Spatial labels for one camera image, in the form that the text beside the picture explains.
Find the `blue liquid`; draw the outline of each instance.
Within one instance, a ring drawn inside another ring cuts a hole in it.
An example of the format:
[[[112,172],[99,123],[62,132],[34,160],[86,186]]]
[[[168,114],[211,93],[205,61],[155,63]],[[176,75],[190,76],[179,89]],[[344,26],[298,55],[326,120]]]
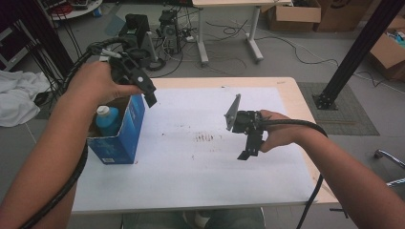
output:
[[[107,115],[97,115],[96,125],[103,136],[115,136],[118,134],[121,121],[119,120],[118,109],[110,107]]]

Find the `blue box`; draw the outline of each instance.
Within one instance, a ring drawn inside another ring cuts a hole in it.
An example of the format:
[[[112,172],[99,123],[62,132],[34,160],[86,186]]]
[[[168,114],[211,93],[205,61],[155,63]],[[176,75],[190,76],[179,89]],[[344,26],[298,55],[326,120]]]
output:
[[[137,151],[145,106],[140,94],[116,99],[107,104],[116,107],[122,120],[116,136],[102,136],[96,126],[96,115],[87,137],[88,146],[104,164],[133,164]]]

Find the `desk leg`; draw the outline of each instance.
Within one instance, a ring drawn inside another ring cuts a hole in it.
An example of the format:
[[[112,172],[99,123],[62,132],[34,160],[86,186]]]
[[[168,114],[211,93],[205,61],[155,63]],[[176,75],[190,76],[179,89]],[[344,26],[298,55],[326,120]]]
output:
[[[205,45],[203,43],[203,8],[199,8],[199,34],[197,35],[197,45],[199,47],[202,65],[207,65],[208,55],[206,54]]]
[[[254,40],[254,34],[256,32],[257,21],[259,20],[259,14],[260,14],[260,7],[255,7],[252,17],[252,25],[250,27],[250,33],[246,34],[247,43],[253,50],[253,53],[256,57],[256,63],[259,63],[259,61],[262,61],[264,59],[262,53],[259,50],[259,47],[257,47],[256,41]]]

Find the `person's right arm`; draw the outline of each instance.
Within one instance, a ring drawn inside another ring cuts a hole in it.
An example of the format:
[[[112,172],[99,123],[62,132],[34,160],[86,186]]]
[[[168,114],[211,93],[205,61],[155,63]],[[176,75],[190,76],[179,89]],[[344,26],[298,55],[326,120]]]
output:
[[[264,117],[286,116],[262,111]],[[303,126],[267,128],[261,151],[295,142],[309,155],[359,228],[404,228],[405,203],[386,183],[321,133]]]

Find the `hand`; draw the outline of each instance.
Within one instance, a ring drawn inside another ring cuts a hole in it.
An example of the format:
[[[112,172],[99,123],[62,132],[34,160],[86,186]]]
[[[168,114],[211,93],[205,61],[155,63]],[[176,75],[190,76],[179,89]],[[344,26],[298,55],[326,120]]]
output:
[[[266,110],[261,110],[260,113],[263,118],[267,117],[270,120],[289,119],[289,117],[283,114]],[[301,130],[304,129],[308,129],[308,127],[290,124],[267,126],[268,137],[262,144],[260,151],[266,153],[277,146],[289,145],[290,143],[296,142]]]
[[[84,64],[72,79],[66,92],[77,99],[88,98],[96,105],[141,93],[142,90],[135,85],[116,84],[111,77],[110,65],[99,61]]]

